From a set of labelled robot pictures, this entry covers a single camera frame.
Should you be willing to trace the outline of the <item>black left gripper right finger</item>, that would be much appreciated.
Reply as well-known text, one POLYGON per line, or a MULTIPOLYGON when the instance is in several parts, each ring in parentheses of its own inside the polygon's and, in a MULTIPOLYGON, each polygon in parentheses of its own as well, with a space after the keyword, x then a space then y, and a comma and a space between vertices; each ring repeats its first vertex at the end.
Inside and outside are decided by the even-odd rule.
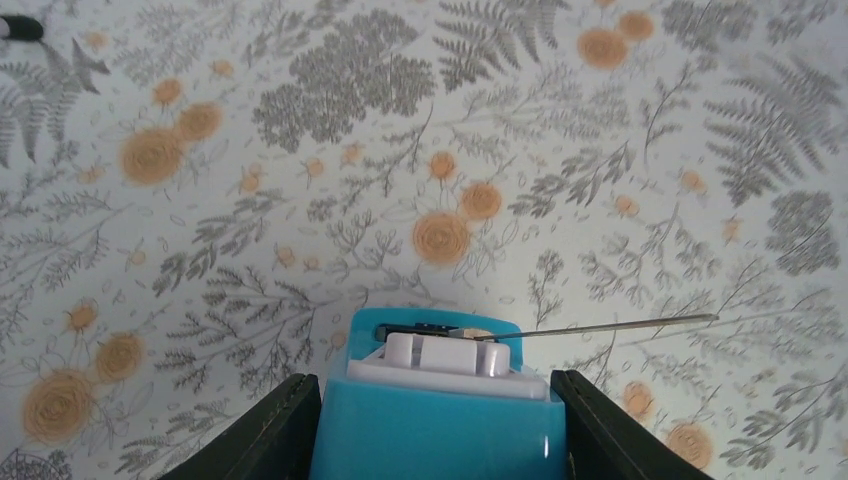
POLYGON ((554 370, 565 408, 566 479, 711 480, 576 370, 554 370))

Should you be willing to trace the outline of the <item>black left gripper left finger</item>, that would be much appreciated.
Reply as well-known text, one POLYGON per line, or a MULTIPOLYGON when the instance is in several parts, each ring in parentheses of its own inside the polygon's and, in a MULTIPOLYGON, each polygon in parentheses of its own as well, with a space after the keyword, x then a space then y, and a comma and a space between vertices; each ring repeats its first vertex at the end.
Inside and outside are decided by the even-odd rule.
POLYGON ((321 406, 318 378, 293 374, 163 478, 306 479, 321 406))

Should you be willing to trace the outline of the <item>blue metronome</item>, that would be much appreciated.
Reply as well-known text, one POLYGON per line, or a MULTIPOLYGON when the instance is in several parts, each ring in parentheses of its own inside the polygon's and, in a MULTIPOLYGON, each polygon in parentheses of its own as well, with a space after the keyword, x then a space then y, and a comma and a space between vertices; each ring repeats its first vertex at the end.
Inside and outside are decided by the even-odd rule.
POLYGON ((354 314, 331 368, 313 479, 566 479, 565 408, 522 333, 413 307, 354 314))

